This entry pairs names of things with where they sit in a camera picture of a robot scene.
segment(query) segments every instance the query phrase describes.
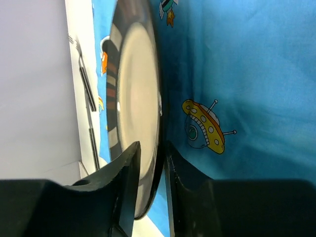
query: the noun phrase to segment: metal fork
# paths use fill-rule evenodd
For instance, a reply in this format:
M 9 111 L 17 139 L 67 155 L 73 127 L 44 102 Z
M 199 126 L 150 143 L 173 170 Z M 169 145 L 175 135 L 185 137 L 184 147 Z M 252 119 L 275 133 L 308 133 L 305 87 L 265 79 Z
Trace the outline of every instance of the metal fork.
M 81 79 L 82 79 L 82 82 L 84 85 L 85 92 L 87 93 L 87 96 L 88 96 L 88 101 L 89 101 L 89 105 L 91 107 L 91 110 L 93 112 L 95 112 L 95 111 L 97 111 L 97 107 L 94 103 L 92 89 L 91 89 L 91 86 L 89 83 L 87 71 L 86 71 L 85 66 L 84 66 L 84 62 L 83 62 L 83 58 L 82 58 L 82 51 L 81 51 L 81 47 L 79 44 L 79 40 L 71 37 L 70 35 L 68 35 L 68 40 L 77 49 L 77 51 L 79 53 L 79 71 L 80 71 Z

